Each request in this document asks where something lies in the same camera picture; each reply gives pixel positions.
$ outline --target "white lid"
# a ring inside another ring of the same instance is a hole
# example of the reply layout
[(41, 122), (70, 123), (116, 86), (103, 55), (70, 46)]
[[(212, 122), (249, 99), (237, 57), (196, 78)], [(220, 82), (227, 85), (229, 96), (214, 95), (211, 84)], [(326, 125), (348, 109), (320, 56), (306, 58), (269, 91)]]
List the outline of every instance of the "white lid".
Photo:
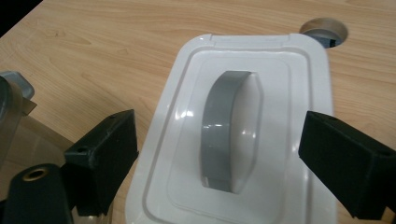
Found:
[[(233, 192), (206, 187), (205, 102), (226, 71), (249, 71), (233, 105)], [(134, 172), (127, 223), (336, 223), (335, 199), (298, 146), (307, 110), (332, 114), (324, 48), (305, 35), (202, 35), (180, 51)]]

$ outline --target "container lid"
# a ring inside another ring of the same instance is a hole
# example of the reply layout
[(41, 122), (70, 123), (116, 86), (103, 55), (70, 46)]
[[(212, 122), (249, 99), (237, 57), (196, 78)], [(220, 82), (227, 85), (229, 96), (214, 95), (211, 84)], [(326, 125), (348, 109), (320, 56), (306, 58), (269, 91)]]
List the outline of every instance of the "container lid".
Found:
[(336, 223), (299, 159), (307, 110), (332, 114), (305, 35), (202, 35), (177, 56), (126, 202), (127, 223)]
[(35, 89), (20, 73), (0, 72), (0, 168), (21, 117), (35, 108), (35, 103), (29, 101), (34, 94)]

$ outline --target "gray metal part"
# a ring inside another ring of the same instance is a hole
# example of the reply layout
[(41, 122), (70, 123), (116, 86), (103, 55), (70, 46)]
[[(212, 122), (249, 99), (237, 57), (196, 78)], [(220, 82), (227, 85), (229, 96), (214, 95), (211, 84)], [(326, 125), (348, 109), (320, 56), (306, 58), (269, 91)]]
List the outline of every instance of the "gray metal part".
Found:
[(207, 96), (201, 136), (202, 175), (207, 186), (232, 192), (231, 121), (235, 96), (246, 71), (227, 71), (212, 86)]

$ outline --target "dark floor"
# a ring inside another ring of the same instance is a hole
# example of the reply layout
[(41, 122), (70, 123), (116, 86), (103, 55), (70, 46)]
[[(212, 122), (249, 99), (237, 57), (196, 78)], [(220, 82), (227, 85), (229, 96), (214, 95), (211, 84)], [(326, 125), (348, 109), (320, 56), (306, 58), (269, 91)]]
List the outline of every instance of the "dark floor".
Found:
[(42, 0), (0, 0), (0, 37)]

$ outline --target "wood grain surface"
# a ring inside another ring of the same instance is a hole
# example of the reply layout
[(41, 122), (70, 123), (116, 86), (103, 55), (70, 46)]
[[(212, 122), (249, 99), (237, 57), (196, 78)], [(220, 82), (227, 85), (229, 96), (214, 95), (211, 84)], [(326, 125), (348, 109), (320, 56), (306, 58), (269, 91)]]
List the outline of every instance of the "wood grain surface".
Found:
[[(32, 117), (76, 142), (104, 117), (133, 108), (139, 149), (180, 48), (202, 34), (285, 35), (318, 17), (348, 29), (328, 49), (335, 115), (396, 148), (394, 0), (44, 0), (0, 38), (0, 71), (35, 87)], [(123, 208), (134, 169), (114, 202)], [(339, 223), (352, 219), (338, 204)]]

